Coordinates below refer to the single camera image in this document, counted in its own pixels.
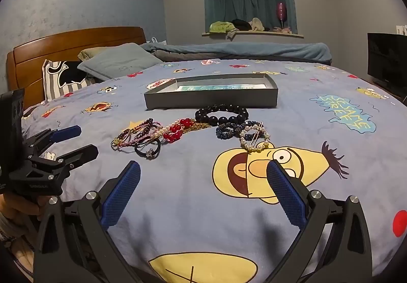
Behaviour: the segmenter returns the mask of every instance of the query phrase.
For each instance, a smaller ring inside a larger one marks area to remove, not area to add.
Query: silver screw
[[[89,200],[95,199],[96,196],[97,196],[96,191],[89,191],[89,192],[86,194],[86,199],[89,199]]]
[[[57,197],[52,197],[50,198],[50,200],[48,201],[48,203],[50,205],[55,205],[58,202],[58,198]]]
[[[355,203],[355,204],[359,203],[359,198],[357,196],[351,196],[350,199],[351,199],[352,203]]]
[[[320,199],[322,197],[322,193],[318,190],[311,191],[312,198]]]

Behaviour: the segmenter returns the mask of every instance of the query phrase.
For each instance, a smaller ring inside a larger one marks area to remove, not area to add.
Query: human hand
[[[22,215],[36,215],[41,220],[45,205],[52,196],[38,196],[37,203],[30,202],[22,196],[12,192],[0,195],[0,212],[14,223],[24,223]]]

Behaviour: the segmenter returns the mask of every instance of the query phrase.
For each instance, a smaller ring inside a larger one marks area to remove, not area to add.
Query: window sill
[[[202,36],[210,35],[225,35],[226,33],[202,33]],[[278,32],[259,32],[259,31],[237,31],[236,35],[239,34],[253,34],[253,35],[276,35],[276,36],[292,36],[295,38],[304,38],[304,35],[300,34],[287,34],[287,33],[278,33]]]

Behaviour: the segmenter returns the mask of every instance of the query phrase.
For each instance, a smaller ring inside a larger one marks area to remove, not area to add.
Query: black and white pillow
[[[77,68],[80,63],[52,62],[45,59],[42,77],[46,100],[50,101],[96,83],[86,72]]]

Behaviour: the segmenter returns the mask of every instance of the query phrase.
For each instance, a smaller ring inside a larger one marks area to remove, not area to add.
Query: tv screen
[[[368,47],[368,74],[392,93],[407,95],[407,36],[369,33]]]

